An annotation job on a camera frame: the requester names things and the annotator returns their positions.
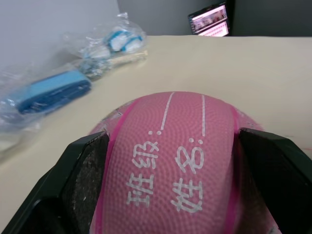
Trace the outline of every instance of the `gray wall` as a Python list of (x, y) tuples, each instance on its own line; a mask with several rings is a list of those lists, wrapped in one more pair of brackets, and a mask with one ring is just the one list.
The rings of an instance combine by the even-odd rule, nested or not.
[(71, 59), (60, 47), (64, 32), (88, 31), (118, 12), (117, 0), (0, 0), (0, 67), (58, 67)]
[(311, 0), (236, 0), (234, 36), (312, 36)]
[(220, 0), (118, 0), (121, 12), (148, 35), (190, 35), (187, 16)]

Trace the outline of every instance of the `blue and white item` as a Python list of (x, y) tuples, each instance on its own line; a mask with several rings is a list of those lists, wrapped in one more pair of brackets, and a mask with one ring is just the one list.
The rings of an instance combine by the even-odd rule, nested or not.
[(143, 46), (143, 38), (129, 31), (116, 31), (108, 39), (108, 45), (115, 52), (132, 53)]

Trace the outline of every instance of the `computer screen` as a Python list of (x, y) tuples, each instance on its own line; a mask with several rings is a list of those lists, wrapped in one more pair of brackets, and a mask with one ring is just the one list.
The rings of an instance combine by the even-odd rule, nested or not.
[(194, 35), (224, 37), (229, 33), (225, 3), (204, 8), (188, 17)]

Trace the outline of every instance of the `white table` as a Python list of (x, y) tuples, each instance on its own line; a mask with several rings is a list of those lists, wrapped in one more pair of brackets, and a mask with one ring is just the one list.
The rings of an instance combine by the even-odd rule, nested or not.
[[(49, 115), (31, 145), (0, 160), (0, 231), (65, 147), (114, 108), (163, 91), (222, 99), (270, 132), (312, 148), (312, 38), (149, 38), (149, 58), (112, 71)], [(312, 156), (312, 151), (305, 150)]]

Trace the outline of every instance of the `pink ball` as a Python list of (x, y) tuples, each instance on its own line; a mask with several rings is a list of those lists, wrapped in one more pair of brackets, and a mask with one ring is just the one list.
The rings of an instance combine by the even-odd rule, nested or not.
[(92, 234), (280, 233), (246, 166), (239, 128), (261, 130), (221, 100), (188, 92), (138, 98), (92, 133), (110, 143)]

